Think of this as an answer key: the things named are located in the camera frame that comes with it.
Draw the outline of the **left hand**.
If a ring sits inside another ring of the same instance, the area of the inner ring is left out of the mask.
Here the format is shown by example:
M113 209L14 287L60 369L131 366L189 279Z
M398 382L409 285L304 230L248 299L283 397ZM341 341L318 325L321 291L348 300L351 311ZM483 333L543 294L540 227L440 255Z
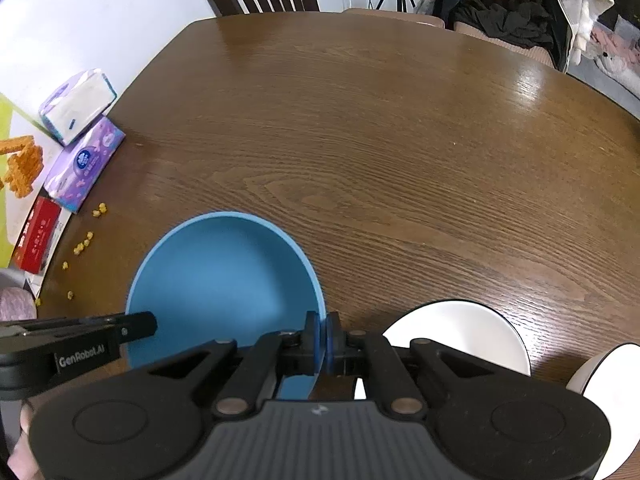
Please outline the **left hand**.
M32 404L25 401L20 411L20 436L10 454L8 464L20 480L43 480L43 474L29 445L29 428L34 418Z

